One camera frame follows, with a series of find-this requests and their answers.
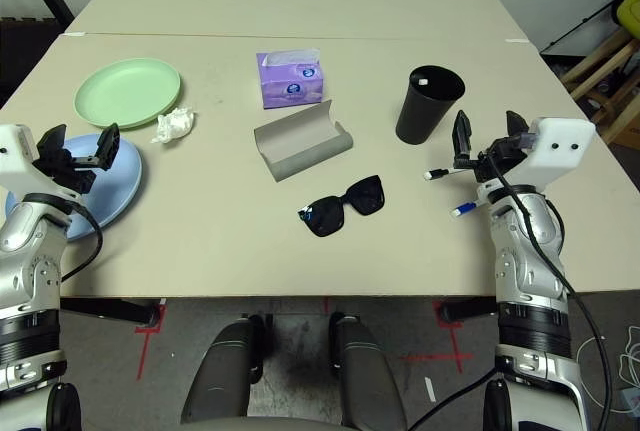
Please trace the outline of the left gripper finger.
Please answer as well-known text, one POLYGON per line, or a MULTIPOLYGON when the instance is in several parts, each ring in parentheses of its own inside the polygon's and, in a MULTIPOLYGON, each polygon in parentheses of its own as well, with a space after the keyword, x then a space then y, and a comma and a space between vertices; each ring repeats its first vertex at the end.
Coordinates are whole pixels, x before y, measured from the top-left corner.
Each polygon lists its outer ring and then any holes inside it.
POLYGON ((120 129, 116 123, 105 128, 97 141, 95 153, 96 167, 109 170, 116 158, 120 146, 120 129))
POLYGON ((39 160, 42 162, 66 162, 68 150, 64 148, 65 135, 65 124, 59 124, 46 131, 37 143, 39 160))

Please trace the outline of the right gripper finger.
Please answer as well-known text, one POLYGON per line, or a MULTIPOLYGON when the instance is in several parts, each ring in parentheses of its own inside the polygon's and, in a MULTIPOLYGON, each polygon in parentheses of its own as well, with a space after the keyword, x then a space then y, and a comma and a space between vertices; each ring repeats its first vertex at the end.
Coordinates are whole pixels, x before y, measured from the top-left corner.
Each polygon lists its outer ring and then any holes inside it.
POLYGON ((469 118, 463 110, 459 110, 452 130, 454 168, 472 168, 474 166, 474 161, 471 159, 471 135, 469 118))
POLYGON ((520 114, 511 110, 507 110, 506 121, 507 134, 509 139, 517 140, 529 135, 529 125, 520 114))

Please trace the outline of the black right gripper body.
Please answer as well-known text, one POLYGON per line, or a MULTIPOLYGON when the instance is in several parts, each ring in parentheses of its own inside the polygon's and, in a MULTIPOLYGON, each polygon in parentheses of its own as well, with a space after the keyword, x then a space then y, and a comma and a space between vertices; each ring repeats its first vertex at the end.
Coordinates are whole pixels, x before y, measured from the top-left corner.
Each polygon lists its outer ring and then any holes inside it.
POLYGON ((505 174, 525 158, 525 152, 516 147, 514 140, 500 138, 495 140, 485 151, 480 152, 476 159, 471 158, 474 161, 472 168, 453 168, 472 170, 476 181, 484 183, 497 177, 495 168, 501 174, 505 174))

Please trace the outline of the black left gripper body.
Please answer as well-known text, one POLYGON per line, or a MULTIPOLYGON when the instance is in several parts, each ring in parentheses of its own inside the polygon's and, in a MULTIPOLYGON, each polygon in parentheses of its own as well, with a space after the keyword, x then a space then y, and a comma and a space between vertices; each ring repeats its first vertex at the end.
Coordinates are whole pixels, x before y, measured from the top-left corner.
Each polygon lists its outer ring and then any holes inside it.
POLYGON ((83 195, 94 184, 96 174, 92 169, 99 167, 99 158, 73 157, 66 148, 39 149, 34 166, 56 184, 83 195))

